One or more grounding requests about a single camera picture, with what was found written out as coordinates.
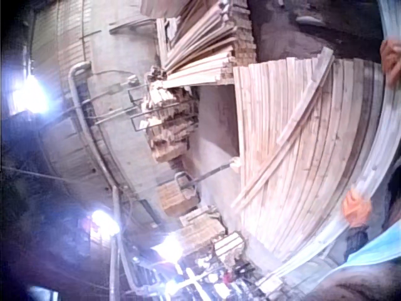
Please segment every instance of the wooden plank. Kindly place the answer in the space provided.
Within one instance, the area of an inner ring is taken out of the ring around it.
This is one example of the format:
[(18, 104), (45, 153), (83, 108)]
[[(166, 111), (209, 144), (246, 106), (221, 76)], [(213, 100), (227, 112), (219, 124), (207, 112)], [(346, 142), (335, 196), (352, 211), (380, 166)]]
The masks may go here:
[(295, 141), (296, 136), (299, 134), (299, 128), (306, 121), (306, 115), (310, 113), (310, 105), (312, 105), (316, 98), (316, 91), (320, 85), (323, 84), (325, 77), (327, 76), (328, 70), (333, 62), (333, 51), (328, 48), (323, 48), (321, 53), (316, 72), (313, 74), (312, 80), (309, 82), (306, 90), (303, 94), (301, 103), (297, 106), (294, 114), (291, 116), (286, 128), (281, 133), (281, 137), (278, 140), (278, 145), (274, 155), (271, 159), (266, 161), (255, 175), (250, 180), (245, 189), (243, 189), (237, 199), (234, 201), (232, 207), (238, 209), (243, 208), (247, 205), (248, 199), (252, 199), (253, 196), (261, 189), (264, 183), (268, 180), (269, 176), (274, 172), (274, 169), (279, 165), (284, 155), (283, 151), (289, 149), (290, 145)]
[(236, 92), (236, 107), (237, 107), (237, 123), (238, 123), (238, 144), (239, 144), (239, 158), (241, 160), (241, 188), (245, 186), (245, 144), (244, 144), (244, 116), (242, 108), (242, 85), (241, 85), (241, 69), (239, 67), (234, 68), (234, 82), (236, 83), (234, 88)]
[(156, 20), (157, 41), (159, 44), (160, 64), (164, 68), (167, 59), (167, 38), (165, 35), (164, 19)]

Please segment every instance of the cable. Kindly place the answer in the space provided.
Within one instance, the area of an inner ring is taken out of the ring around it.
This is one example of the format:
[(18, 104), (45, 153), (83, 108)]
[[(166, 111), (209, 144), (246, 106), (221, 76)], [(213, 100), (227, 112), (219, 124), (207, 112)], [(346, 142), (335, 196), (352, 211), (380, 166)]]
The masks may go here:
[(1, 168), (8, 170), (8, 171), (16, 171), (19, 172), (21, 174), (28, 174), (30, 176), (36, 176), (36, 177), (43, 177), (46, 179), (52, 179), (52, 180), (59, 180), (59, 181), (64, 181), (64, 182), (69, 182), (69, 183), (73, 183), (73, 184), (86, 184), (86, 185), (91, 185), (91, 186), (95, 186), (92, 183), (89, 182), (83, 182), (83, 181), (78, 181), (78, 180), (72, 180), (72, 179), (66, 179), (64, 177), (56, 177), (56, 176), (50, 176), (48, 174), (41, 174), (38, 172), (33, 172), (33, 171), (24, 171), (22, 169), (18, 169), (18, 168), (14, 168), (14, 167), (9, 167), (9, 166), (4, 166), (2, 165)]

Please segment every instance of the lamp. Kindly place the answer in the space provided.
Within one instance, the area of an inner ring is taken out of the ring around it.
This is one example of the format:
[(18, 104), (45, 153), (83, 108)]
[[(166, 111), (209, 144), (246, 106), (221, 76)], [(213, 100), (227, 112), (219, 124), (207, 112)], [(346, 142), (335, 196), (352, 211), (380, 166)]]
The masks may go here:
[(92, 213), (92, 221), (98, 225), (102, 234), (113, 236), (120, 232), (118, 223), (102, 210)]
[(152, 249), (155, 250), (162, 258), (174, 263), (175, 265), (182, 256), (182, 248), (180, 243), (172, 235), (168, 235), (168, 237), (166, 237), (161, 244), (154, 246)]

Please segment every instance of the metal rod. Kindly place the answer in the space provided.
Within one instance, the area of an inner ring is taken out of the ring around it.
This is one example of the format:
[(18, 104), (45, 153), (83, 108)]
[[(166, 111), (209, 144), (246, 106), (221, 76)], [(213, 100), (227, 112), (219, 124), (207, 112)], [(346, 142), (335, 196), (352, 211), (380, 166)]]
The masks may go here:
[(72, 179), (66, 179), (66, 178), (64, 178), (64, 177), (50, 176), (50, 175), (48, 175), (48, 174), (40, 174), (40, 173), (38, 173), (38, 172), (33, 172), (33, 171), (24, 171), (24, 170), (22, 170), (22, 169), (17, 169), (17, 168), (13, 168), (13, 167), (9, 167), (9, 166), (4, 166), (4, 165), (2, 165), (1, 168), (5, 169), (5, 170), (9, 170), (9, 171), (19, 172), (20, 174), (29, 174), (30, 176), (44, 177), (44, 178), (46, 178), (46, 179), (59, 180), (59, 181), (67, 182), (67, 183), (92, 185), (92, 184), (89, 183), (89, 182), (83, 182), (83, 181), (77, 181), (77, 180), (72, 180)]
[(215, 168), (215, 169), (213, 169), (213, 170), (211, 170), (211, 171), (209, 171), (209, 172), (207, 172), (207, 173), (201, 175), (200, 177), (197, 177), (197, 178), (193, 179), (192, 181), (183, 184), (182, 186), (180, 186), (180, 189), (189, 188), (189, 187), (191, 187), (191, 186), (197, 184), (198, 182), (201, 182), (201, 181), (203, 181), (204, 179), (207, 179), (208, 177), (210, 177), (210, 176), (212, 176), (212, 175), (218, 173), (219, 171), (223, 171), (223, 170), (229, 168), (230, 165), (231, 165), (231, 162), (230, 162), (230, 163), (227, 163), (227, 164), (224, 164), (224, 165), (222, 165), (222, 166), (219, 166), (218, 168)]
[(109, 298), (110, 301), (120, 300), (120, 286), (118, 275), (120, 274), (120, 265), (118, 264), (118, 247), (117, 239), (112, 237), (110, 240), (111, 244), (111, 255), (110, 255), (110, 279), (109, 279)]

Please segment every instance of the hand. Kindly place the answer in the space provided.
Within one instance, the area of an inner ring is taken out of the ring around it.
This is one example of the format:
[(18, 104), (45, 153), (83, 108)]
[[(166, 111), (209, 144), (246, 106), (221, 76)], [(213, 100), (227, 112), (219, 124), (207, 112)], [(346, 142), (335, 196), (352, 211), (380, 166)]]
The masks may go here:
[(380, 56), (387, 84), (394, 86), (401, 76), (401, 41), (384, 40), (380, 46)]
[(363, 199), (354, 189), (350, 189), (343, 201), (343, 213), (351, 228), (365, 226), (372, 212), (370, 199)]

